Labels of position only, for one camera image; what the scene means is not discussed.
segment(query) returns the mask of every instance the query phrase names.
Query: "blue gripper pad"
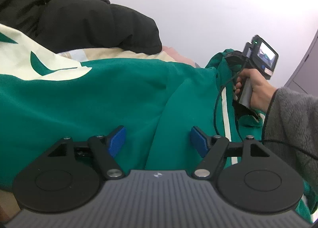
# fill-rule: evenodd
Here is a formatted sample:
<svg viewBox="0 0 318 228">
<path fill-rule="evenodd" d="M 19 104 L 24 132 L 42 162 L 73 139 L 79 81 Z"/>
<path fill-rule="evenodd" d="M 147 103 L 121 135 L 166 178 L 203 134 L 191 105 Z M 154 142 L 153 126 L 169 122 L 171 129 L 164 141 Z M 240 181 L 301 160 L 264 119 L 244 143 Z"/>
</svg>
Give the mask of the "blue gripper pad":
<svg viewBox="0 0 318 228">
<path fill-rule="evenodd" d="M 124 126 L 117 127 L 106 137 L 109 154 L 114 158 L 124 145 L 126 140 L 126 128 Z"/>
<path fill-rule="evenodd" d="M 192 127 L 190 131 L 190 141 L 198 154 L 204 158 L 209 151 L 207 138 L 202 135 L 201 130 L 197 127 Z"/>
</svg>

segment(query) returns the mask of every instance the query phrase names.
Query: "display screen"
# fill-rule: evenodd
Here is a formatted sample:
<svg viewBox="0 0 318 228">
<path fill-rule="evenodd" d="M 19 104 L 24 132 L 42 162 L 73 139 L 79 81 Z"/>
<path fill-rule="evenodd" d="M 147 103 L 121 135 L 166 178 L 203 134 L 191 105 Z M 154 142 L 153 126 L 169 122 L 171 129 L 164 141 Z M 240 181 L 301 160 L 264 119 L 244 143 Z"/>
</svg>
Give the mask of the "display screen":
<svg viewBox="0 0 318 228">
<path fill-rule="evenodd" d="M 257 56 L 262 59 L 271 68 L 275 61 L 275 53 L 264 43 L 260 44 L 260 50 Z"/>
</svg>

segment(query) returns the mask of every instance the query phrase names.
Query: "fuzzy gray sleeve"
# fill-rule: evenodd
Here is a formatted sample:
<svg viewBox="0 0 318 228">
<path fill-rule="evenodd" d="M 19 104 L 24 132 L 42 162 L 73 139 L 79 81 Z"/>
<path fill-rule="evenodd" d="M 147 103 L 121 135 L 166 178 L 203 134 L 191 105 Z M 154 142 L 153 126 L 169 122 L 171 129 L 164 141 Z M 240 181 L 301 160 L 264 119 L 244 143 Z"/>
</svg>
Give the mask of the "fuzzy gray sleeve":
<svg viewBox="0 0 318 228">
<path fill-rule="evenodd" d="M 287 142 L 318 155 L 318 97 L 278 89 L 268 109 L 262 138 Z M 286 145 L 265 145 L 297 170 L 318 194 L 316 160 Z"/>
</svg>

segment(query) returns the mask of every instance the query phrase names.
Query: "silver bolt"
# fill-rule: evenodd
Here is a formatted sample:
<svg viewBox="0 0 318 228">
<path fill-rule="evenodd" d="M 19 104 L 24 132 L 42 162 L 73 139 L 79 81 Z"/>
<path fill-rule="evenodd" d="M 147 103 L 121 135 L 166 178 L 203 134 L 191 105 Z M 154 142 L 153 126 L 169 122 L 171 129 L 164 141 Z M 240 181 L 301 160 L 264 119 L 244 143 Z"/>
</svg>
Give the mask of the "silver bolt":
<svg viewBox="0 0 318 228">
<path fill-rule="evenodd" d="M 195 170 L 194 175 L 200 178 L 205 178 L 210 175 L 210 172 L 206 169 L 197 169 Z"/>
<path fill-rule="evenodd" d="M 107 171 L 107 176 L 111 177 L 111 178 L 118 178 L 122 175 L 122 172 L 120 170 L 117 169 L 110 169 Z"/>
</svg>

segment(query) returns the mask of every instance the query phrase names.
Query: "black puffer jacket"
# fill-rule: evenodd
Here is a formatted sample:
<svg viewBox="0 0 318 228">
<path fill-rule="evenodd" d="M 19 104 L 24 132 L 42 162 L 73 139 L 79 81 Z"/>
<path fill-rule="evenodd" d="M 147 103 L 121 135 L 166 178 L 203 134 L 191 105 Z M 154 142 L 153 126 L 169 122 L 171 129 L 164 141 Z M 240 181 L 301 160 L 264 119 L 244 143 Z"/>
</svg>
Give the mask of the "black puffer jacket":
<svg viewBox="0 0 318 228">
<path fill-rule="evenodd" d="M 152 19 L 109 0 L 0 0 L 0 23 L 56 53 L 116 46 L 146 54 L 162 49 Z"/>
</svg>

